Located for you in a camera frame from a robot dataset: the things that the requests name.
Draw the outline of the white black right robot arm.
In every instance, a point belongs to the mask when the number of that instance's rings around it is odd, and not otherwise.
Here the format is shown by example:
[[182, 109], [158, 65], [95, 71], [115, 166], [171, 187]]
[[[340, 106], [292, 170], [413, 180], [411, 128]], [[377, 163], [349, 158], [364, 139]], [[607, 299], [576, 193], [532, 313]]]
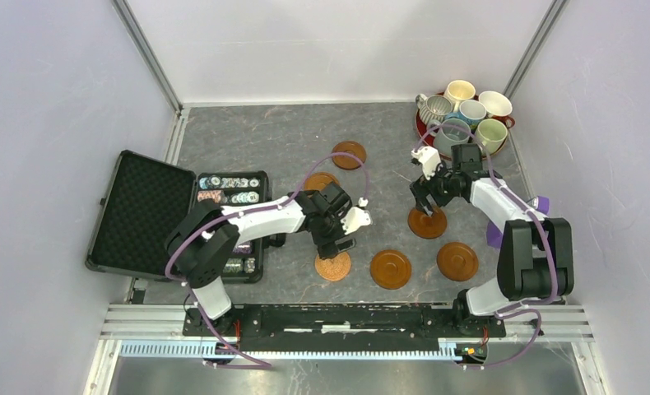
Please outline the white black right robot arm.
[[482, 160], [478, 145], [453, 146], [451, 165], [432, 146], [412, 150], [411, 161], [422, 169], [410, 186], [417, 208], [430, 214], [434, 207], [464, 198], [502, 233], [495, 277], [466, 290], [460, 297], [463, 306], [451, 314], [457, 333], [471, 336], [484, 326], [484, 316], [550, 304], [573, 291], [571, 225], [520, 199], [490, 161]]

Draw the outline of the woven light brown coaster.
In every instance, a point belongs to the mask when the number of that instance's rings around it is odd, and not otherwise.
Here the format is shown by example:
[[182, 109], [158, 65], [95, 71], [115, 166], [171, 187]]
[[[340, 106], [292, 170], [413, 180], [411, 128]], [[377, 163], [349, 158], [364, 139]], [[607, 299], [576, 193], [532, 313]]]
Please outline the woven light brown coaster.
[[327, 281], [340, 281], [351, 271], [351, 256], [347, 253], [339, 253], [334, 258], [320, 258], [314, 260], [314, 267], [319, 276]]

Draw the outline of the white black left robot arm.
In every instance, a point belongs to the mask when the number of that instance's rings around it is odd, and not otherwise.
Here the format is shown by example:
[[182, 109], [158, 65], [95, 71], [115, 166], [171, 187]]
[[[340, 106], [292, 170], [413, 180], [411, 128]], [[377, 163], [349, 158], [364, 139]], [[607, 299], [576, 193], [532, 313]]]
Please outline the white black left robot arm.
[[321, 259], [335, 258], [355, 246], [357, 230], [371, 225], [367, 204], [364, 197], [353, 203], [335, 183], [246, 206], [199, 202], [165, 241], [166, 275], [170, 277], [174, 268], [179, 270], [204, 313], [205, 327], [215, 335], [225, 335], [234, 326], [234, 312], [222, 273], [239, 244], [308, 232]]

